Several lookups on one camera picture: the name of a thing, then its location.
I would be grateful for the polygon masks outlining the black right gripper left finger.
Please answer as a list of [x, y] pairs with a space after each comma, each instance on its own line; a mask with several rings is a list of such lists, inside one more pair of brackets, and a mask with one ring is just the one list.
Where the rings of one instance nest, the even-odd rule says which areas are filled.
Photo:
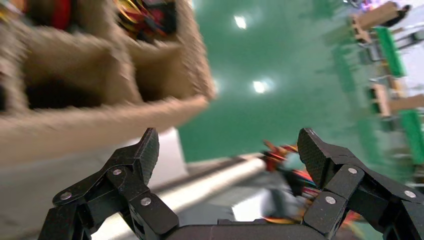
[[89, 240], [114, 214], [140, 240], [166, 239], [179, 220], [148, 188], [159, 147], [157, 131], [148, 128], [139, 142], [117, 149], [99, 171], [59, 192], [39, 239]]

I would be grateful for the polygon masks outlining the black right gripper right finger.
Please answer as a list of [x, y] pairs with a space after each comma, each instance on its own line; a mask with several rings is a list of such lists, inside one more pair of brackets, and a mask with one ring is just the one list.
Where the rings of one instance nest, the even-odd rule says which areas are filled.
[[316, 239], [332, 239], [349, 212], [385, 240], [423, 239], [422, 193], [371, 170], [348, 148], [324, 142], [311, 128], [299, 131], [297, 148], [320, 190], [301, 221]]

